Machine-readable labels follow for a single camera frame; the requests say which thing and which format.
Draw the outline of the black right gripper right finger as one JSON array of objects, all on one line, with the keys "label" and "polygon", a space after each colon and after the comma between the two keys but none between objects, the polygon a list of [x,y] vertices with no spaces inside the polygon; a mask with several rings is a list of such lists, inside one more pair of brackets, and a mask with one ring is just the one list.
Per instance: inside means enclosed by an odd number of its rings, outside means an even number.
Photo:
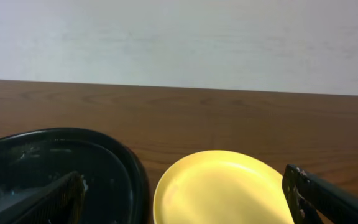
[{"label": "black right gripper right finger", "polygon": [[358,223],[358,198],[298,166],[288,164],[282,190],[295,224]]}]

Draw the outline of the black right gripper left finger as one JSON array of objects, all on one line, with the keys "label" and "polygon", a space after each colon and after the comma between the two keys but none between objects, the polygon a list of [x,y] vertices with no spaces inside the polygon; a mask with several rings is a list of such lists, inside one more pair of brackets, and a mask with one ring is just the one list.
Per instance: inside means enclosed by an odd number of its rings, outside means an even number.
[{"label": "black right gripper left finger", "polygon": [[85,199],[81,175],[71,172],[44,187],[3,192],[0,224],[76,224]]}]

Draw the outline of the yellow plate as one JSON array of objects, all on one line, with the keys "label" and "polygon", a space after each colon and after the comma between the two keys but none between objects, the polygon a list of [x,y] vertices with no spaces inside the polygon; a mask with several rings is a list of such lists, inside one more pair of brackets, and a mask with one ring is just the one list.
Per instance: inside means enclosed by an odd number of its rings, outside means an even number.
[{"label": "yellow plate", "polygon": [[282,175],[253,157],[201,151],[176,161],[154,193],[153,220],[169,223],[293,223]]}]

